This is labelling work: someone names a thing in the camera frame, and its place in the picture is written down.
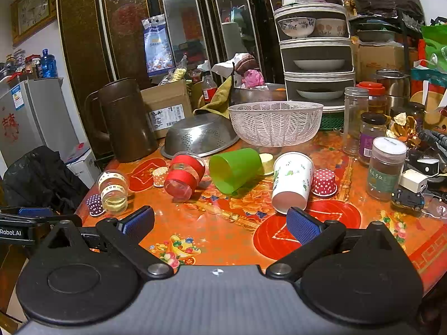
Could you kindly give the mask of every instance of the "table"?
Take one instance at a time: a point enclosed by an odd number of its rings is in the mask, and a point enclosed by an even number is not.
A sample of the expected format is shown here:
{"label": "table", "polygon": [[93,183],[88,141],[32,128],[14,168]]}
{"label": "table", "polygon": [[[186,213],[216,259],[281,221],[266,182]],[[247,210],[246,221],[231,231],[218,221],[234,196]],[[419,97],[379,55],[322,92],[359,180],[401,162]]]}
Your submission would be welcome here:
{"label": "table", "polygon": [[[244,147],[269,152],[275,158],[284,152],[302,152],[313,160],[316,169],[333,170],[337,193],[325,199],[311,194],[306,211],[321,221],[337,219],[350,228],[366,228],[374,220],[384,222],[421,275],[425,292],[447,271],[447,223],[370,197],[365,190],[367,168],[343,153],[339,133],[320,131],[306,143],[283,148],[254,147],[239,140],[227,150]],[[155,227],[140,246],[173,268],[181,264],[258,264],[265,269],[300,246],[288,232],[285,216],[271,206],[272,176],[259,177],[229,197],[219,192],[206,172],[200,190],[181,203],[174,202],[163,188],[153,186],[152,171],[168,163],[158,149],[136,162],[114,160],[108,168],[126,173],[130,181],[129,206],[118,218],[150,205]],[[89,216],[85,202],[95,194],[98,188],[94,186],[77,210],[84,226],[94,226],[108,216]]]}

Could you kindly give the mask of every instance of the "clock face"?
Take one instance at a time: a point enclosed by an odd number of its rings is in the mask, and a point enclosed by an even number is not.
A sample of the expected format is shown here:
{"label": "clock face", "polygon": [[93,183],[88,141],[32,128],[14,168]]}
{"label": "clock face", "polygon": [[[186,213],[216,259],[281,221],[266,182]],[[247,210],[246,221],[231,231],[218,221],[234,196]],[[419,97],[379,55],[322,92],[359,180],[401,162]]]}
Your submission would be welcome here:
{"label": "clock face", "polygon": [[19,33],[22,34],[49,15],[48,0],[21,0],[18,3]]}

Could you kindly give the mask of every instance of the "stainless steel colander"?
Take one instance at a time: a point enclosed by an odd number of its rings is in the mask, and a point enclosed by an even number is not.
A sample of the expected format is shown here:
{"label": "stainless steel colander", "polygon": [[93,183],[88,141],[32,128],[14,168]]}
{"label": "stainless steel colander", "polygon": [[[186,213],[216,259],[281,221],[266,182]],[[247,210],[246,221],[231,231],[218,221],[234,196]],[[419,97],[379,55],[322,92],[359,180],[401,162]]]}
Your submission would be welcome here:
{"label": "stainless steel colander", "polygon": [[166,134],[161,154],[172,159],[177,152],[188,151],[204,157],[226,149],[238,139],[229,119],[204,113],[174,124]]}

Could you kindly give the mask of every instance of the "cardboard box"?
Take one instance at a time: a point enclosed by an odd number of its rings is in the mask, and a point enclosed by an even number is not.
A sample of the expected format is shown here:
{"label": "cardboard box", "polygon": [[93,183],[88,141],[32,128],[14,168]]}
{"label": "cardboard box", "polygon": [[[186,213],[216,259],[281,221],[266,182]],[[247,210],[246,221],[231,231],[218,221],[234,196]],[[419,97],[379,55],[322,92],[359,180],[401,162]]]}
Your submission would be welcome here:
{"label": "cardboard box", "polygon": [[[375,81],[379,69],[405,71],[404,48],[397,46],[361,46],[354,44],[355,80]],[[417,51],[410,50],[410,67],[417,60]]]}
{"label": "cardboard box", "polygon": [[157,138],[165,137],[177,121],[193,116],[184,79],[144,89],[141,95]]}
{"label": "cardboard box", "polygon": [[67,168],[79,177],[88,188],[91,188],[93,184],[95,184],[101,173],[101,170],[95,166],[95,157],[93,156],[91,149],[79,157],[75,162],[69,163]]}

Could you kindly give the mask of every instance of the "black cable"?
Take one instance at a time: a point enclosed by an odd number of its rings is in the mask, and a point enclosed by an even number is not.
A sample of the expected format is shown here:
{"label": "black cable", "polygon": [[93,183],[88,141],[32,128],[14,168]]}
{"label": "black cable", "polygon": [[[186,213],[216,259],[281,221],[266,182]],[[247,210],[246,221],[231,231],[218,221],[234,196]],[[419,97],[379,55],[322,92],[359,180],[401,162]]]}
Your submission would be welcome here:
{"label": "black cable", "polygon": [[19,319],[16,319],[14,316],[8,315],[8,314],[4,313],[3,311],[0,311],[0,313],[1,313],[2,315],[5,315],[7,318],[9,318],[9,319],[11,319],[11,320],[13,320],[13,321],[15,321],[15,322],[18,322],[19,324],[23,324],[22,321],[20,321]]}

